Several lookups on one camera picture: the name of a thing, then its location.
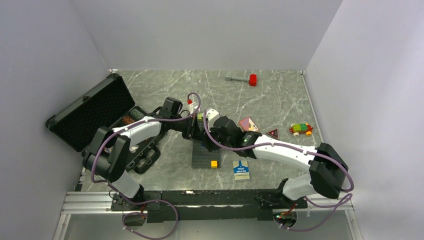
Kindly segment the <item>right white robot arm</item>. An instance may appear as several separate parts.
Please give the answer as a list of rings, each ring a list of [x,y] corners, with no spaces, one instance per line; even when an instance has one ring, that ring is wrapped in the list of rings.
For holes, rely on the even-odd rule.
[[[243,158],[272,160],[298,168],[304,175],[284,180],[282,189],[276,193],[276,203],[288,208],[295,200],[313,194],[337,199],[346,179],[352,178],[348,166],[337,151],[328,143],[318,147],[302,146],[273,139],[256,131],[242,131],[234,121],[221,116],[212,123],[203,116],[206,139],[213,147],[232,151]]]

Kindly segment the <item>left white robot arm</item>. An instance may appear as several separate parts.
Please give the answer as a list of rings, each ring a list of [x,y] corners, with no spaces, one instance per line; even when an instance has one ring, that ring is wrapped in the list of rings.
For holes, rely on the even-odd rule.
[[[109,187],[124,196],[124,204],[131,210],[139,209],[144,201],[144,188],[127,172],[130,149],[149,138],[169,130],[185,133],[197,119],[201,101],[192,102],[189,115],[182,117],[182,103],[168,97],[156,116],[144,116],[140,120],[118,128],[100,127],[83,155],[83,166],[91,171],[91,180],[96,176]]]

